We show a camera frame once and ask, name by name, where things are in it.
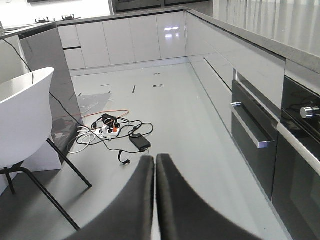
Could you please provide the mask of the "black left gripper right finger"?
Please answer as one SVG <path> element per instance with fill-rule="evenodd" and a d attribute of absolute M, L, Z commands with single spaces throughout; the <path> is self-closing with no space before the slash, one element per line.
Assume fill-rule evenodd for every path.
<path fill-rule="evenodd" d="M 156 204 L 163 240 L 256 240 L 208 205 L 167 153 L 156 156 Z"/>

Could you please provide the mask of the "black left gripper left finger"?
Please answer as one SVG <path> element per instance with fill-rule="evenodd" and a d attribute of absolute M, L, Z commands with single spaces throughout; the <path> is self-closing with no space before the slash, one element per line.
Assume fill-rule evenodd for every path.
<path fill-rule="evenodd" d="M 144 155 L 110 205 L 69 240 L 150 240 L 155 191 L 154 158 Z"/>

